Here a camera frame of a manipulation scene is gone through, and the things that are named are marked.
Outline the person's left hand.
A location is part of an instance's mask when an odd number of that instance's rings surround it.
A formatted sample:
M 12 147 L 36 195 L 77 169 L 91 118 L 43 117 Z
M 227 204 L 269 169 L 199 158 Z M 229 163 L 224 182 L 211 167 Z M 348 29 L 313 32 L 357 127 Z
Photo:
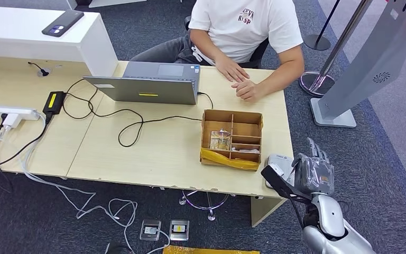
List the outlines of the person's left hand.
M 254 83 L 249 79 L 233 83 L 231 88 L 235 89 L 235 94 L 238 98 L 246 102 L 257 102 L 266 95 L 261 84 Z

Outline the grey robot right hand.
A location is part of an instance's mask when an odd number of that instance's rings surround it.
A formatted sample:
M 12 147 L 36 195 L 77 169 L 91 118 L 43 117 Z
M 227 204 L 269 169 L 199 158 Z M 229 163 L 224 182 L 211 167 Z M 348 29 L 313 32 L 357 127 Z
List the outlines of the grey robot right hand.
M 332 195 L 335 190 L 334 166 L 312 138 L 307 138 L 311 155 L 299 153 L 292 162 L 294 186 L 304 194 Z

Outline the person's right hand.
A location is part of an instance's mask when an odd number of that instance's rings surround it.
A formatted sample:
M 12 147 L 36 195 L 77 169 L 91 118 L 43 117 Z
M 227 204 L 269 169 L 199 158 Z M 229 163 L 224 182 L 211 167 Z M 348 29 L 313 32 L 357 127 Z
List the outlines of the person's right hand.
M 250 78 L 246 71 L 227 56 L 218 56 L 214 60 L 216 69 L 231 82 L 241 83 Z

